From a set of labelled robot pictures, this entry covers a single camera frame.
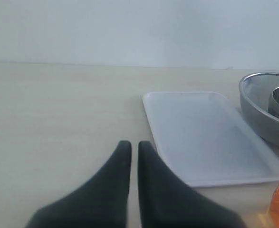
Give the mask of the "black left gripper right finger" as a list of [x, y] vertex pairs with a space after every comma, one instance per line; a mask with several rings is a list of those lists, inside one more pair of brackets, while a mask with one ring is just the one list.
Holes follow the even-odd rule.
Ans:
[[137, 187], [143, 228], [244, 228], [234, 211], [199, 194], [163, 162], [149, 141], [138, 144]]

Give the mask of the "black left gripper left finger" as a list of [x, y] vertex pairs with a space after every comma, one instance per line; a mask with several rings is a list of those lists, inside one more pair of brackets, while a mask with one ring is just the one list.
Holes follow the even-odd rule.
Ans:
[[120, 141], [106, 163], [81, 187], [32, 216], [28, 228], [125, 228], [132, 146]]

